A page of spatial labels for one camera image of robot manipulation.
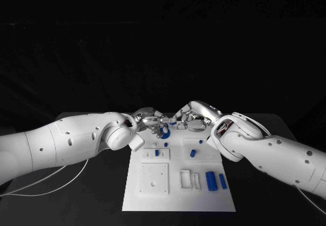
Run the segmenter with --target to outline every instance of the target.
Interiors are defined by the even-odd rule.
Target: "white platform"
[[[146,129],[139,132],[145,144],[136,152],[131,152],[129,164],[128,164],[128,177],[125,184],[123,204],[122,211],[224,211],[234,212],[230,189],[227,186],[226,175],[222,167],[222,159],[219,152],[204,143],[209,136],[209,130],[194,133],[187,130],[171,130],[170,137],[167,139],[157,139],[155,135]],[[165,161],[157,161],[152,157],[152,161],[144,160],[144,148],[162,150],[168,148],[168,159]],[[197,149],[194,157],[190,155],[190,150]],[[159,195],[152,192],[142,194],[139,188],[151,189],[151,181],[157,178],[152,173],[151,178],[141,179],[142,164],[155,163],[167,164],[167,180],[168,180],[168,194]],[[200,190],[194,189],[191,181],[191,190],[180,190],[180,170],[190,170],[190,178],[193,173],[198,176]],[[211,171],[217,182],[217,191],[210,192],[207,190],[206,175],[204,173]],[[224,183],[227,189],[222,189],[219,174],[223,174]],[[158,183],[155,182],[154,189],[158,189]]]

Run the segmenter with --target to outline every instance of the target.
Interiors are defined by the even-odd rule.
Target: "black background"
[[[322,1],[1,3],[0,124],[60,112],[273,113],[326,150]]]

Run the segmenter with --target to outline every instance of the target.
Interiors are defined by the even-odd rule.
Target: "table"
[[[61,113],[64,118],[84,113]],[[245,114],[269,130],[294,140],[284,121],[273,114]],[[129,148],[102,151],[90,158],[74,181],[56,192],[37,196],[4,196],[0,202],[0,225],[322,225],[326,216],[294,187],[259,172],[247,160],[223,158],[236,212],[122,212]],[[77,174],[84,162],[69,165],[46,181],[21,190],[38,194],[60,187]],[[57,168],[41,169],[12,180],[8,191],[33,183]],[[315,204],[326,201],[309,195]]]

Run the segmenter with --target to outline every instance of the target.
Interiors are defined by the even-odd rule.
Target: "black table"
[[[84,113],[61,113],[59,118]],[[294,140],[273,114],[246,114],[269,130]],[[90,158],[74,181],[56,192],[37,196],[4,196],[0,225],[324,225],[326,216],[294,187],[259,172],[246,159],[222,157],[236,212],[122,212],[129,148],[102,151]],[[18,194],[40,194],[60,187],[77,174],[84,162],[69,165],[46,181]],[[33,183],[59,168],[38,170],[15,178],[8,191]],[[326,201],[307,193],[320,207]]]

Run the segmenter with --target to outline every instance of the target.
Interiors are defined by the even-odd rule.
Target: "blue cylinder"
[[[196,150],[191,149],[190,157],[194,157]]]
[[[210,192],[216,191],[217,190],[217,184],[216,184],[213,172],[206,172],[206,181],[207,181],[209,191]]]
[[[170,136],[170,130],[167,129],[167,133],[162,133],[161,139],[167,139]]]
[[[219,180],[220,180],[220,184],[222,184],[222,189],[226,189],[226,183],[224,183],[222,174],[219,174]]]

